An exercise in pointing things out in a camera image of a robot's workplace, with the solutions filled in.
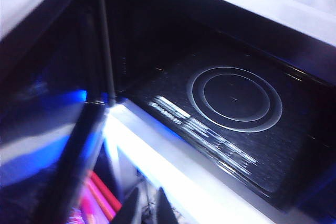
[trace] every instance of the black glass cooktop surface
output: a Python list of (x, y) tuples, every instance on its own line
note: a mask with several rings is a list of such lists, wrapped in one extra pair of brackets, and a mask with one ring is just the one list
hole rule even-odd
[(285, 198), (331, 148), (328, 89), (277, 61), (211, 42), (127, 96), (255, 191)]

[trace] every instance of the blue light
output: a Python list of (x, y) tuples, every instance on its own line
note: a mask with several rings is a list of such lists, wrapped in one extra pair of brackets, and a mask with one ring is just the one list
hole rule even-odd
[(102, 98), (103, 98), (103, 102), (104, 102), (104, 103), (108, 103), (108, 102), (109, 102), (109, 95), (108, 95), (107, 93), (103, 92), (103, 93), (101, 94), (101, 96), (102, 96)]
[(82, 152), (79, 156), (82, 162), (85, 162), (86, 160), (88, 160), (88, 158), (92, 154), (92, 151), (97, 146), (97, 141), (99, 140), (100, 136), (101, 136), (100, 131), (97, 131), (97, 132), (95, 131), (87, 137), (85, 145), (83, 146)]
[(69, 135), (26, 155), (19, 156), (1, 166), (1, 186), (8, 186), (37, 174), (41, 169), (55, 163), (60, 157)]
[(302, 206), (312, 200), (315, 195), (323, 191), (336, 179), (336, 164), (331, 165), (306, 189), (303, 196), (298, 202), (298, 206)]
[(56, 95), (50, 99), (54, 99), (55, 101), (58, 101), (63, 104), (70, 104), (70, 103), (76, 103), (76, 102), (85, 102), (87, 97), (86, 90), (76, 90), (71, 91), (69, 93)]

